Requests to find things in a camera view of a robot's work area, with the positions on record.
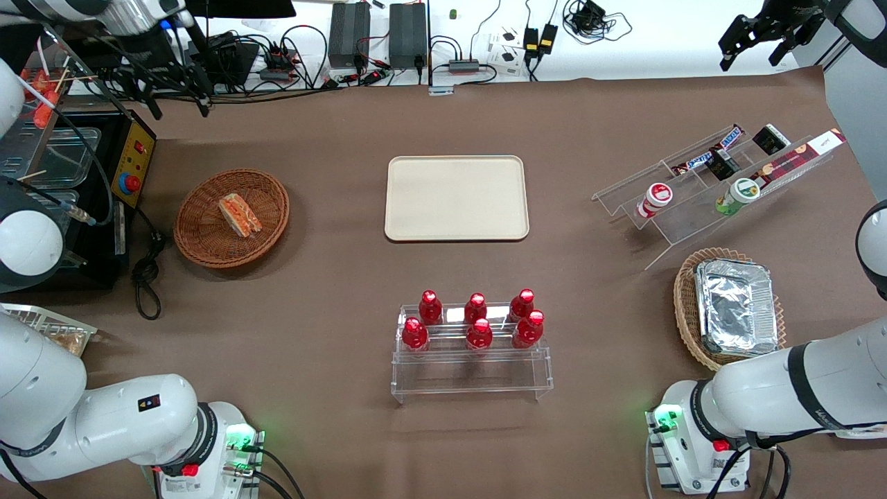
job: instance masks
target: control panel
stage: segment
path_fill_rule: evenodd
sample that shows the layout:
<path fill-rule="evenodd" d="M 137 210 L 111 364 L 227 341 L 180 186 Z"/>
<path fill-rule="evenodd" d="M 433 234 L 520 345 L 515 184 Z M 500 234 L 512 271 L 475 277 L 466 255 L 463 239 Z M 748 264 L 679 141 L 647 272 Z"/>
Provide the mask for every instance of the control panel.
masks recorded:
<path fill-rule="evenodd" d="M 132 208 L 136 207 L 142 194 L 154 143 L 154 138 L 140 124 L 130 126 L 117 171 L 111 181 L 111 190 Z"/>

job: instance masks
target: power supply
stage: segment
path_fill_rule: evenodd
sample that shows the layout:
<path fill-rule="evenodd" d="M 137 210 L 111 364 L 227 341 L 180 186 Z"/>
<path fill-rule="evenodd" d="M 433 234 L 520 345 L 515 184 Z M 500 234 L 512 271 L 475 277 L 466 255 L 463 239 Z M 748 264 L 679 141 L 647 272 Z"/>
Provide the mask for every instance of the power supply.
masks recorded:
<path fill-rule="evenodd" d="M 391 67 L 408 69 L 428 63 L 428 24 L 425 4 L 391 4 L 389 61 Z"/>
<path fill-rule="evenodd" d="M 369 3 L 334 4 L 330 23 L 330 67 L 354 67 L 359 53 L 368 55 L 370 41 L 366 38 L 369 35 Z"/>

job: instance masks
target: bread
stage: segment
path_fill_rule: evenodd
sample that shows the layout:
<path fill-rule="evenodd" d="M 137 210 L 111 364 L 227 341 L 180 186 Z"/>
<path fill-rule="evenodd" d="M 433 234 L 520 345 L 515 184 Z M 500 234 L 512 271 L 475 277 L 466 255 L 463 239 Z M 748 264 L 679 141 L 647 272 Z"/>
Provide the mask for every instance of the bread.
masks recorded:
<path fill-rule="evenodd" d="M 248 237 L 262 231 L 262 222 L 239 194 L 231 193 L 220 199 L 219 209 L 238 236 Z"/>

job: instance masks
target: wire basket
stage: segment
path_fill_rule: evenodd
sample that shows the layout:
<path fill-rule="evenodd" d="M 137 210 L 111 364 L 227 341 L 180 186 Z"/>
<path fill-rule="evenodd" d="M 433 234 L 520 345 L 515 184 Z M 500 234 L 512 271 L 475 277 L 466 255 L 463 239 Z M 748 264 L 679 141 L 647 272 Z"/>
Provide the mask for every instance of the wire basket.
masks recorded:
<path fill-rule="evenodd" d="M 98 328 L 39 306 L 6 303 L 0 303 L 0 306 L 12 317 L 24 322 L 77 357 L 83 355 L 90 337 L 98 331 Z"/>
<path fill-rule="evenodd" d="M 262 222 L 261 232 L 238 236 L 218 202 L 237 193 Z M 276 178 L 259 170 L 228 170 L 204 180 L 185 197 L 176 217 L 176 245 L 197 265 L 231 268 L 267 253 L 287 228 L 289 195 Z"/>
<path fill-rule="evenodd" d="M 709 352 L 703 346 L 703 339 L 699 327 L 699 305 L 696 297 L 696 266 L 706 260 L 715 258 L 727 258 L 741 262 L 754 263 L 751 258 L 746 257 L 738 251 L 727 248 L 707 248 L 700 249 L 696 253 L 690 255 L 684 265 L 678 270 L 678 276 L 674 280 L 674 314 L 678 321 L 678 330 L 680 331 L 680 339 L 684 340 L 684 344 L 693 356 L 700 361 L 706 368 L 717 371 L 730 362 L 745 360 L 745 357 L 735 355 L 724 355 L 723 353 Z M 779 348 L 785 348 L 785 320 L 782 318 L 782 305 L 779 298 L 773 296 L 773 310 L 776 313 L 776 329 L 779 338 Z"/>

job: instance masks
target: white tray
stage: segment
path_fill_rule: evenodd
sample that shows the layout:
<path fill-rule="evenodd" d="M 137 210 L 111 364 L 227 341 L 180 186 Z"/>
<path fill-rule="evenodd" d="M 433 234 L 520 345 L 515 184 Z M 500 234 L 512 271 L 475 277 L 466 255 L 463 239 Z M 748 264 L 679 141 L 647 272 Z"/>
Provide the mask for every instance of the white tray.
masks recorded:
<path fill-rule="evenodd" d="M 514 241 L 530 232 L 517 156 L 398 156 L 389 163 L 392 241 Z"/>

